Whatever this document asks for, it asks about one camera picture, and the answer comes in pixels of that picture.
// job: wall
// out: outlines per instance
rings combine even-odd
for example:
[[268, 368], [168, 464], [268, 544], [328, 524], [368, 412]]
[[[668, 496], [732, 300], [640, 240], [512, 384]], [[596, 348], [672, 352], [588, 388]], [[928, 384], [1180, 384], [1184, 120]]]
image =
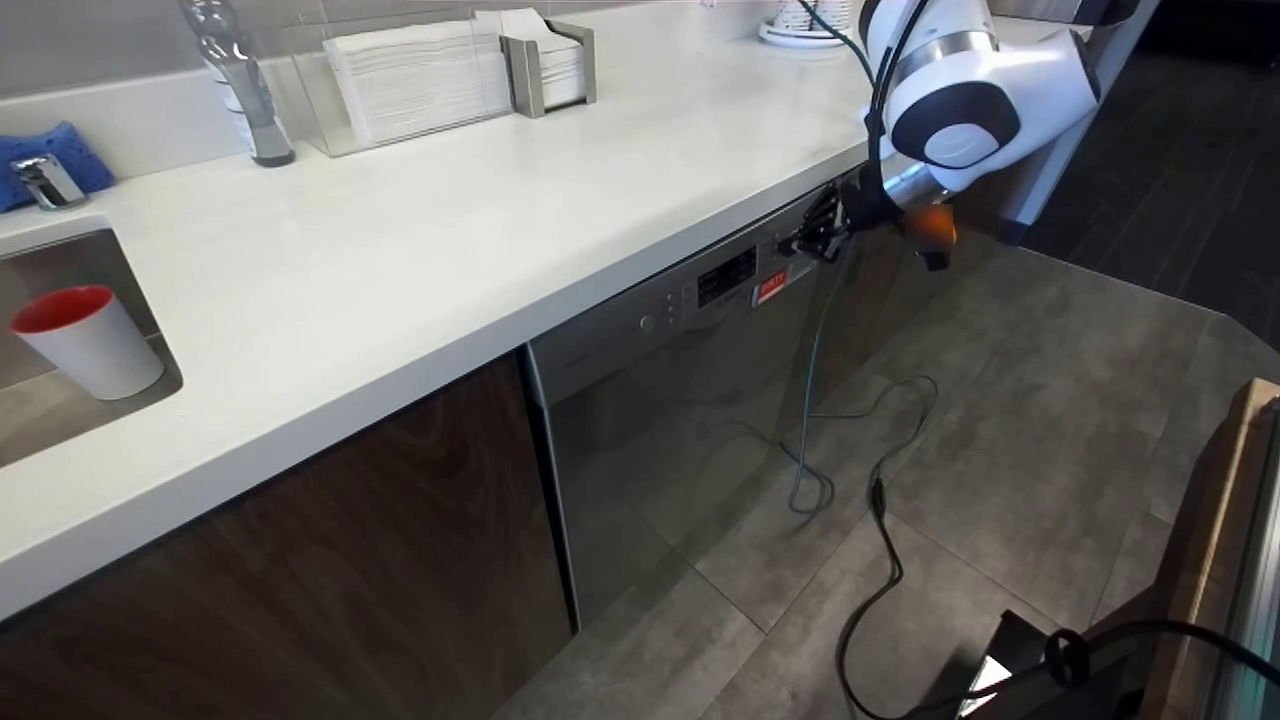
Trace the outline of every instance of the wall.
[[[628, 0], [232, 0], [264, 56], [320, 48], [328, 32], [456, 20], [476, 8], [544, 12]], [[0, 0], [0, 100], [200, 68], [180, 0]]]

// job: white cup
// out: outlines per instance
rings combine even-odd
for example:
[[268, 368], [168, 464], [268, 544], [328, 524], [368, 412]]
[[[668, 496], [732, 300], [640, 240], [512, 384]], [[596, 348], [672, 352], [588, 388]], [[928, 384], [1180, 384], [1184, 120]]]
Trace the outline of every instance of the white cup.
[[164, 376], [160, 356], [104, 284], [56, 288], [12, 316], [12, 332], [96, 400], [124, 400]]

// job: electrical cord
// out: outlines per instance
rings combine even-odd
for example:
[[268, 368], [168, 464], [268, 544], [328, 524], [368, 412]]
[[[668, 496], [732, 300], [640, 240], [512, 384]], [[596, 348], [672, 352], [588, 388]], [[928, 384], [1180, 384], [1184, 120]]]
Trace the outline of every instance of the electrical cord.
[[760, 444], [776, 448], [792, 468], [800, 468], [808, 480], [816, 480], [816, 500], [800, 504], [800, 484], [788, 492], [788, 512], [816, 520], [824, 508], [836, 504], [836, 480], [820, 468], [812, 468], [788, 440], [772, 440], [760, 428], [744, 424]]
[[892, 48], [884, 48], [880, 56], [880, 68], [876, 68], [876, 80], [872, 80], [872, 108], [864, 116], [868, 124], [868, 184], [884, 188], [884, 156], [880, 156], [880, 144], [884, 144], [884, 100], [888, 100], [888, 84], [892, 84], [892, 72], [896, 64], [904, 60], [904, 48], [924, 16], [928, 0], [920, 0], [904, 24], [904, 32], [896, 36]]
[[[936, 408], [940, 384], [936, 384], [932, 376], [892, 380], [892, 384], [884, 384], [884, 388], [876, 392], [876, 400], [872, 400], [868, 408], [860, 408], [860, 412], [812, 416], [812, 420], [828, 420], [828, 424], [868, 420], [868, 416], [876, 416], [876, 412], [884, 408], [884, 400], [888, 400], [892, 392], [900, 392], [900, 388], [912, 388], [912, 392], [920, 396], [916, 424], [912, 424], [912, 432], [908, 432], [904, 440], [896, 440], [888, 452], [880, 452], [876, 464], [872, 464], [872, 472], [868, 472], [868, 480], [872, 480], [872, 484], [868, 484], [868, 508], [872, 508], [872, 520], [876, 520], [880, 544], [884, 544], [884, 552], [888, 552], [888, 580], [884, 580], [860, 608], [848, 612], [848, 620], [844, 620], [844, 628], [840, 628], [840, 640], [836, 640], [836, 676], [840, 676], [844, 700], [848, 700], [856, 712], [872, 716], [872, 720], [896, 720], [896, 716], [872, 712], [872, 708], [856, 696], [856, 688], [852, 688], [852, 680], [848, 680], [848, 672], [844, 672], [844, 656], [848, 656], [852, 632], [864, 624], [864, 616], [908, 576], [908, 568], [904, 568], [904, 560], [900, 560], [900, 552], [896, 552], [896, 544], [892, 544], [888, 520], [884, 520], [884, 516], [888, 516], [884, 468], [924, 436], [924, 424], [928, 424], [928, 416], [932, 416], [932, 408]], [[824, 492], [824, 496], [828, 496], [824, 504], [836, 500], [836, 480], [832, 480], [828, 472], [820, 472], [812, 460], [804, 460], [804, 456], [800, 456], [796, 448], [788, 448], [784, 440], [772, 440], [772, 436], [764, 436], [764, 432], [756, 432], [756, 428], [748, 428], [748, 432], [752, 432], [760, 444], [772, 444], [776, 452], [784, 452], [804, 476], [820, 480], [820, 488], [832, 488], [832, 492]], [[980, 700], [980, 696], [1004, 692], [1004, 688], [1012, 688], [1012, 684], [1032, 680], [1036, 672], [1044, 672], [1044, 668], [1008, 676], [1008, 680], [988, 684], [988, 688], [980, 688], [980, 692], [964, 692], [964, 696], [948, 696], [948, 700], [920, 704], [920, 708], [912, 708], [908, 716], [924, 716], [924, 712], [936, 712], [936, 708], [952, 708], [952, 704], [960, 704], [960, 700]]]
[[844, 660], [848, 660], [852, 632], [864, 624], [864, 616], [868, 616], [908, 572], [904, 572], [904, 560], [900, 560], [900, 552], [896, 552], [896, 544], [892, 544], [892, 532], [888, 532], [888, 524], [884, 524], [888, 496], [884, 496], [884, 484], [880, 484], [880, 480], [872, 480], [868, 508], [872, 508], [872, 516], [876, 516], [876, 532], [880, 532], [880, 540], [884, 540], [884, 552], [888, 552], [888, 564], [892, 564], [892, 568], [888, 568], [888, 580], [884, 580], [864, 604], [856, 604], [856, 608], [848, 612], [848, 620], [844, 620], [844, 628], [840, 628], [840, 636], [836, 636], [836, 676], [840, 676], [840, 692], [844, 692], [848, 708], [860, 712], [860, 716], [872, 716], [872, 720], [912, 720], [912, 716], [928, 716], [928, 712], [940, 712], [940, 708], [956, 708], [956, 704], [964, 704], [964, 700], [1000, 696], [1000, 692], [1008, 692], [1008, 688], [1016, 688], [1016, 684], [1028, 684], [1028, 680], [1040, 676], [1040, 672], [1048, 672], [1064, 692], [1072, 692], [1072, 688], [1088, 684], [1088, 676], [1092, 676], [1092, 656], [1096, 656], [1096, 652], [1104, 652], [1104, 648], [1112, 648], [1112, 644], [1124, 644], [1124, 640], [1132, 640], [1132, 636], [1192, 636], [1192, 640], [1212, 644], [1212, 648], [1224, 652], [1228, 660], [1252, 668], [1256, 676], [1264, 676], [1268, 684], [1280, 688], [1280, 668], [1268, 664], [1264, 656], [1256, 656], [1252, 648], [1236, 644], [1232, 636], [1220, 636], [1220, 632], [1200, 628], [1200, 624], [1180, 624], [1180, 620], [1132, 620], [1132, 624], [1112, 624], [1112, 628], [1104, 628], [1104, 632], [1092, 636], [1092, 640], [1084, 640], [1084, 636], [1076, 636], [1076, 632], [1052, 632], [1052, 636], [1044, 640], [1040, 664], [1020, 668], [1020, 672], [1012, 672], [1012, 676], [1000, 680], [1000, 684], [984, 684], [984, 688], [972, 688], [972, 692], [940, 696], [940, 700], [916, 704], [916, 708], [908, 708], [908, 712], [900, 712], [900, 716], [876, 712], [876, 708], [868, 708], [868, 704], [856, 696]]
[[836, 36], [836, 40], [856, 56], [856, 64], [864, 68], [864, 76], [872, 80], [868, 52], [864, 52], [852, 36], [844, 36], [836, 24], [828, 24], [808, 0], [800, 0], [800, 8], [808, 12], [808, 20], [812, 20], [816, 28], [824, 28], [828, 36]]

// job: white countertop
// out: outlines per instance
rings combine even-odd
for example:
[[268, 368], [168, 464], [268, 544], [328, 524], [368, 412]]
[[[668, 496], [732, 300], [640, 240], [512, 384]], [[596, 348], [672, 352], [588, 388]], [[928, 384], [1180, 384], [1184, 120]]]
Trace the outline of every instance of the white countertop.
[[184, 388], [0, 468], [0, 616], [520, 348], [860, 160], [848, 52], [752, 40], [760, 8], [588, 12], [600, 104], [292, 168], [212, 160], [0, 244], [116, 228]]

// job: kitchen sink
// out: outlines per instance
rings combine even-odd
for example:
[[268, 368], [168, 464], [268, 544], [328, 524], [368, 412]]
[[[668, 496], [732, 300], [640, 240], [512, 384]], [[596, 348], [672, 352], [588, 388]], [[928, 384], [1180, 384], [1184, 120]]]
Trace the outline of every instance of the kitchen sink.
[[[108, 284], [120, 296], [164, 364], [164, 376], [152, 388], [128, 400], [96, 400], [12, 336], [8, 320], [28, 300], [68, 284]], [[0, 468], [140, 412], [180, 388], [180, 364], [172, 360], [112, 228], [76, 220], [28, 236], [0, 236]]]

